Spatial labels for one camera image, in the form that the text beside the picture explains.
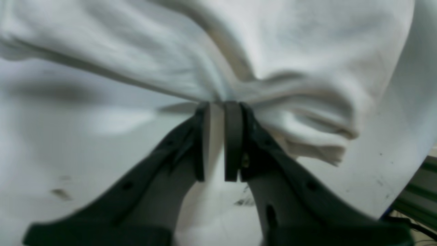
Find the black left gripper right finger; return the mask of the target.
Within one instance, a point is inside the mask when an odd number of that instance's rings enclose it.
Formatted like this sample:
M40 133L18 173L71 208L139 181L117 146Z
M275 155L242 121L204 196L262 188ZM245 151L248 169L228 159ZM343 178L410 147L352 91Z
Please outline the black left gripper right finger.
M247 104L225 102L224 110L224 179L249 186L265 245L414 245L405 223L357 211L289 157Z

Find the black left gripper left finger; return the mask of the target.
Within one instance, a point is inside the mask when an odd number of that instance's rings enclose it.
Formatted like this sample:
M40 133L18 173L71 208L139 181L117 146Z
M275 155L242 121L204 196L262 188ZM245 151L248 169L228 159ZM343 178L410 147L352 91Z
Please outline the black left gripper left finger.
M26 246L170 246L188 191L205 180L203 137L209 103L173 128L155 149L86 207L33 223Z

